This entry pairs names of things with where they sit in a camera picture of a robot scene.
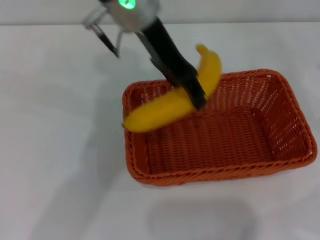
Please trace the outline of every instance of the banana tip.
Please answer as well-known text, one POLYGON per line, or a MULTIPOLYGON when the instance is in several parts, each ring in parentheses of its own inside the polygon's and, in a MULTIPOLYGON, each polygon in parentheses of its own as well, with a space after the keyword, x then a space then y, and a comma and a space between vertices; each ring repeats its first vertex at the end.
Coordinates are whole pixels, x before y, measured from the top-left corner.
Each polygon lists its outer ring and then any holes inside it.
POLYGON ((203 44, 197 44, 195 48, 201 55, 208 52, 208 48, 203 44))

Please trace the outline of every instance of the wicker basket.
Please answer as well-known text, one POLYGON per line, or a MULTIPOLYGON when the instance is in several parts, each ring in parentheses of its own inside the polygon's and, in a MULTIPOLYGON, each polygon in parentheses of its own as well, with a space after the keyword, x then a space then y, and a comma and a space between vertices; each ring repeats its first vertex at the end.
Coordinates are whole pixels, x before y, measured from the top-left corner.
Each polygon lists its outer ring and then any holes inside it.
MULTIPOLYGON (((166 81, 133 83, 123 115, 172 89, 166 81)), ((317 156, 291 87, 268 69, 224 74, 201 111, 148 133, 126 130, 125 150, 132 177, 156 186, 270 175, 317 156)))

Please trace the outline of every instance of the yellow banana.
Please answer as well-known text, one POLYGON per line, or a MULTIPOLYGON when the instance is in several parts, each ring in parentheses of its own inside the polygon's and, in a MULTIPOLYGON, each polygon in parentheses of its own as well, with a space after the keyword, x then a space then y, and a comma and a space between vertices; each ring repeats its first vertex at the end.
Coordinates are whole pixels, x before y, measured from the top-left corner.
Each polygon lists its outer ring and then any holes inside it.
MULTIPOLYGON (((201 55, 197 78, 208 99, 218 86, 222 65, 219 56, 204 45, 199 44, 196 49, 201 55)), ((170 124, 195 110, 185 89, 178 87, 136 108, 124 120, 123 126, 130 132, 144 133, 170 124)))

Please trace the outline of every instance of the green light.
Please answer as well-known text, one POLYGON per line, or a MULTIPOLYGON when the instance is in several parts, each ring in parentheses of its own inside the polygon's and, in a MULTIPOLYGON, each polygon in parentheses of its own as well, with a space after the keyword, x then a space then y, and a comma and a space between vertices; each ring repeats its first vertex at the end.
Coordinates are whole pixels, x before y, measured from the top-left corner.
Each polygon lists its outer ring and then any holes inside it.
POLYGON ((118 0, 118 2, 126 9, 134 9, 136 7, 136 0, 118 0))

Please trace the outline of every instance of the white wall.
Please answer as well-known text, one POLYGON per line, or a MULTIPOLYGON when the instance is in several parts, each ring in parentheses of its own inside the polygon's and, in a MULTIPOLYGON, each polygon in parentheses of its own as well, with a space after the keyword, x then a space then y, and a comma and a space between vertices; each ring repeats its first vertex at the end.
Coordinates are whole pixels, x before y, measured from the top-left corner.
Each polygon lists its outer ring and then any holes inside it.
MULTIPOLYGON (((320 22, 320 0, 160 1, 165 23, 320 22)), ((0 24, 78 24, 97 5, 98 0, 0 0, 0 24)))

